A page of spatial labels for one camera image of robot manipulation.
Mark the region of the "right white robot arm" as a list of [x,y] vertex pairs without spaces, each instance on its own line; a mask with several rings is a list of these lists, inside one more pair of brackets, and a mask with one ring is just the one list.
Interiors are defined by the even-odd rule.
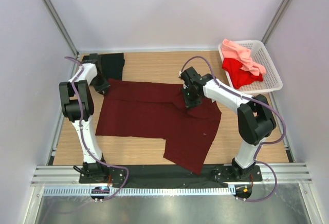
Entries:
[[266,97],[245,96],[209,73],[201,76],[193,67],[180,72],[179,78],[184,82],[182,93],[187,108],[197,107],[207,98],[223,104],[237,115],[242,144],[232,159],[231,173],[234,179],[245,180],[255,165],[254,156],[260,144],[276,128]]

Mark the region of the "dark red t shirt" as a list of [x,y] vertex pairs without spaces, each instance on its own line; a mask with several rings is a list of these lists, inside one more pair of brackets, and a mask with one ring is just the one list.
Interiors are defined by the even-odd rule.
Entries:
[[217,104],[205,98],[186,108],[179,84],[110,83],[96,135],[164,139],[165,159],[200,174],[221,121]]

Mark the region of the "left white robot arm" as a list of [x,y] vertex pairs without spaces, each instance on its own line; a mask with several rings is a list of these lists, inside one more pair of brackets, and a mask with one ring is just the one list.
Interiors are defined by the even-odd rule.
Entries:
[[70,80],[59,84],[63,116],[74,126],[83,152],[82,166],[74,166],[74,170],[80,174],[80,183],[104,183],[109,178],[109,168],[98,146],[92,124],[94,102],[89,87],[92,86],[104,96],[110,83],[102,73],[100,55],[94,53],[81,61],[72,57],[66,59],[79,66]]

